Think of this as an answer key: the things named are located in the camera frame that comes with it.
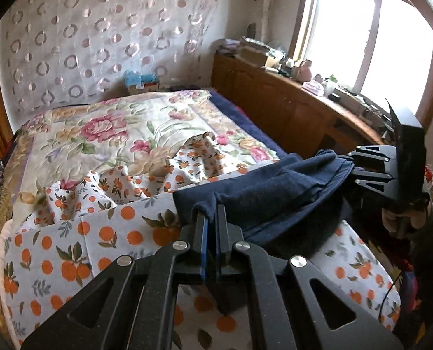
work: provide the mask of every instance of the bright window light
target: bright window light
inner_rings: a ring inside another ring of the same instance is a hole
[[[351,87],[369,38],[374,0],[319,0],[310,51],[312,74],[334,74]]]
[[[432,50],[432,29],[416,8],[402,0],[382,0],[377,41],[361,94],[386,110],[385,98],[398,98],[416,114]]]

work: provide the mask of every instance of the bed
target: bed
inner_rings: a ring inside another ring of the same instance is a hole
[[[147,93],[37,115],[20,130],[0,200],[0,330],[15,347],[122,254],[179,235],[174,190],[240,177],[285,153],[215,92]],[[311,261],[378,318],[392,280],[347,222]],[[382,324],[398,320],[396,288]],[[181,286],[182,349],[246,349],[247,310],[222,316]]]

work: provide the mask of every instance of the window frame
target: window frame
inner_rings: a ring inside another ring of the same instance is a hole
[[[402,1],[413,5],[409,0]],[[318,0],[300,0],[299,10],[294,25],[293,38],[288,51],[288,57],[292,59],[303,60],[306,57],[308,47],[310,46],[309,42],[312,38],[313,30],[315,29],[316,12],[318,11],[318,9],[316,9],[317,2]],[[355,93],[360,94],[367,76],[367,72],[369,71],[372,55],[377,41],[381,2],[382,0],[374,0],[374,14],[371,23],[371,29],[369,31],[369,39],[364,49],[364,57],[360,71],[356,78],[356,82],[352,87],[352,90]],[[363,97],[368,104],[374,105],[374,102],[367,96],[361,94],[361,97]],[[378,108],[382,113],[388,115],[384,109],[381,107]],[[427,131],[433,118],[433,52],[426,86],[419,107],[416,111],[416,117],[424,127],[424,130]]]

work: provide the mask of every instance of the metal screw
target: metal screw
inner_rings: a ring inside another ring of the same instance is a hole
[[[291,258],[291,264],[294,267],[304,267],[307,264],[306,258],[296,255]]]
[[[251,248],[251,244],[249,242],[239,241],[239,242],[236,242],[234,247],[236,247],[240,251],[247,251]]]
[[[185,250],[185,249],[187,249],[187,243],[184,241],[176,241],[175,243],[173,243],[173,249]]]
[[[128,255],[123,255],[116,261],[121,267],[129,266],[132,263],[132,258]]]

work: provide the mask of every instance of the wallpaper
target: wallpaper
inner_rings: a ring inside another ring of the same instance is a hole
[[[129,69],[155,73],[164,85],[198,83],[217,6],[218,0],[17,0],[0,22],[10,120],[124,95]]]

